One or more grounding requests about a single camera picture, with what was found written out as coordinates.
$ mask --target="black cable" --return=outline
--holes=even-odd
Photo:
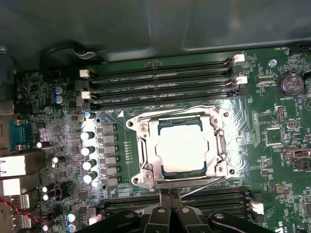
[[[86,52],[85,46],[75,41],[66,41],[60,42],[58,44],[52,45],[50,47],[45,48],[40,55],[40,69],[43,73],[46,72],[47,69],[47,59],[53,53],[61,50],[73,49],[77,54],[83,54]]]

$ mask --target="electrolytic capacitor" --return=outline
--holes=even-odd
[[[52,228],[52,226],[54,226],[56,224],[56,220],[51,220],[49,221],[48,223],[45,223],[43,226],[42,226],[42,230],[44,232],[47,232],[49,229]]]
[[[85,141],[85,140],[89,140],[95,137],[95,133],[92,131],[88,131],[88,132],[82,132],[80,134],[81,140]]]
[[[56,86],[55,88],[54,88],[54,93],[56,94],[56,95],[63,95],[63,94],[65,94],[65,90],[61,87],[61,86]]]
[[[83,177],[83,180],[85,183],[91,183],[93,180],[95,180],[96,177],[97,177],[97,172],[92,171],[92,172],[89,172],[87,175],[85,175]]]
[[[43,195],[43,200],[50,200],[54,197],[55,197],[55,191],[51,191]]]
[[[66,161],[66,157],[63,156],[63,155],[52,158],[52,162],[55,163],[55,164],[61,163],[61,162],[64,162],[64,161]]]
[[[73,221],[72,223],[70,223],[68,226],[67,226],[67,231],[69,233],[74,233],[77,231],[79,227],[79,222],[76,220],[76,221]]]
[[[43,149],[43,148],[48,148],[51,146],[50,142],[38,142],[37,143],[37,148]]]
[[[25,94],[18,94],[17,95],[17,99],[18,100],[26,100],[27,99],[27,96]]]
[[[58,103],[60,105],[64,105],[67,102],[66,97],[62,97],[62,96],[56,96],[55,97],[55,103]]]
[[[19,93],[25,94],[25,93],[27,93],[27,88],[24,86],[19,86],[19,87],[17,87],[16,91]]]
[[[51,192],[52,190],[54,190],[54,186],[55,186],[55,183],[51,183],[51,184],[48,184],[46,186],[43,186],[42,192],[44,192],[44,193]]]
[[[86,162],[83,163],[82,167],[84,170],[89,171],[91,170],[92,167],[94,167],[97,164],[95,159],[90,159],[87,160]]]
[[[85,112],[83,114],[84,118],[85,119],[94,119],[96,117],[96,114],[95,113],[90,113],[90,112]]]
[[[68,222],[73,222],[75,221],[76,219],[78,219],[78,212],[75,211],[75,210],[72,210],[68,215],[67,215],[67,221]]]
[[[95,147],[93,147],[93,146],[84,147],[81,149],[81,154],[83,156],[88,156],[89,154],[92,154],[93,152],[95,152]]]

